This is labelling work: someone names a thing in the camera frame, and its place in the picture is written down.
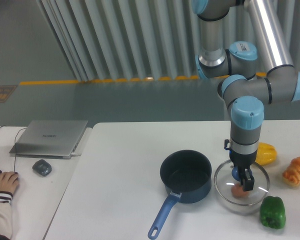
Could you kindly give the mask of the white striped sleeve forearm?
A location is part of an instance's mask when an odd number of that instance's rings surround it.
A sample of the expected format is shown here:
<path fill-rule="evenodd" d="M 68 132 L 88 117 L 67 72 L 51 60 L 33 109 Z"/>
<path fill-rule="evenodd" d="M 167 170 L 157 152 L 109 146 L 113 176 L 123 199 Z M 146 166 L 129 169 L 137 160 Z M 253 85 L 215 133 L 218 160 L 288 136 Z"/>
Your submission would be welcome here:
<path fill-rule="evenodd" d="M 13 233 L 12 207 L 13 194 L 0 191 L 0 239 L 9 240 Z"/>

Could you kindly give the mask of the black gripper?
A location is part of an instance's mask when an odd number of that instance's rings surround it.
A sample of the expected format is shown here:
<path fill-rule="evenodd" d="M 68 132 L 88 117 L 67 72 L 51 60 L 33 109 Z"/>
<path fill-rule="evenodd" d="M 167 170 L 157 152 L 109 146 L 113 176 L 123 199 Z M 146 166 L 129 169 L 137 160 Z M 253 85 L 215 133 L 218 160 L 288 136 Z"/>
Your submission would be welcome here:
<path fill-rule="evenodd" d="M 234 165 L 234 179 L 241 180 L 244 192 L 254 189 L 255 178 L 250 166 L 255 162 L 257 156 L 257 143 L 241 145 L 233 139 L 224 140 L 224 149 L 229 152 L 229 158 Z"/>

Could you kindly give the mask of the person's hand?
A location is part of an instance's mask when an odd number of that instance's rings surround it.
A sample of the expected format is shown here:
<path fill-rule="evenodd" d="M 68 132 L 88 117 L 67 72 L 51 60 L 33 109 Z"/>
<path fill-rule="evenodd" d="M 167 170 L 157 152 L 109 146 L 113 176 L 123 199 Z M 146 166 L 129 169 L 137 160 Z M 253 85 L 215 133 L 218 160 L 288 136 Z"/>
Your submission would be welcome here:
<path fill-rule="evenodd" d="M 10 171 L 0 173 L 0 192 L 14 195 L 19 186 L 19 173 Z"/>

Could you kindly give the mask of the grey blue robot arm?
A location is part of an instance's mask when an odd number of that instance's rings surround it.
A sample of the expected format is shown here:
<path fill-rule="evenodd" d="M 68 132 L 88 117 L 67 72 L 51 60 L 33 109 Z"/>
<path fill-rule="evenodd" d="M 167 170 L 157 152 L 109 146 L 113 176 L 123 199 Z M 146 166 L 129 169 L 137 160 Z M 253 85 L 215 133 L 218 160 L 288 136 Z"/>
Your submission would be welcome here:
<path fill-rule="evenodd" d="M 237 41 L 224 48 L 222 19 L 237 6 L 248 12 L 256 44 Z M 264 106 L 299 101 L 300 72 L 270 0 L 194 0 L 191 7 L 202 33 L 196 69 L 201 79 L 225 76 L 219 94 L 231 129 L 224 147 L 236 168 L 233 178 L 244 191 L 251 191 L 255 179 L 250 167 L 258 152 Z"/>

